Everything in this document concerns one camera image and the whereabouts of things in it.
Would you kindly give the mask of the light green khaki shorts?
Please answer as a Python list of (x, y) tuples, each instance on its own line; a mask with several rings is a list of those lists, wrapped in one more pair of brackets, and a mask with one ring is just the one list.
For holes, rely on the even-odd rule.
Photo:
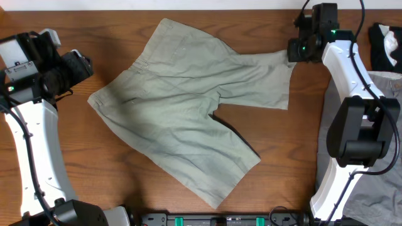
[(214, 111), (287, 109), (293, 69), (283, 50), (241, 55), (162, 19), (135, 62), (88, 102), (122, 141), (217, 208), (260, 158)]

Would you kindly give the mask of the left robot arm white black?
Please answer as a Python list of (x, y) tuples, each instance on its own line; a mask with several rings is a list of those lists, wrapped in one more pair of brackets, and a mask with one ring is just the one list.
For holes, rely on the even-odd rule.
[(58, 53), (57, 32), (1, 40), (1, 112), (13, 134), (22, 183), (20, 225), (132, 225), (124, 206), (81, 202), (68, 178), (58, 137), (57, 102), (93, 74), (79, 51)]

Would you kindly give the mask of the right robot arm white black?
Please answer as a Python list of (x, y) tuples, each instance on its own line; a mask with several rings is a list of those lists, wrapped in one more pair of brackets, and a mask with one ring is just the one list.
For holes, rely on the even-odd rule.
[(371, 80), (359, 56), (359, 34), (340, 28), (337, 4), (316, 4), (310, 15), (300, 12), (294, 25), (299, 35), (288, 42), (289, 61), (323, 63), (340, 97), (327, 131), (329, 165), (300, 225), (341, 225), (344, 205), (359, 178), (383, 175), (396, 164), (401, 107)]

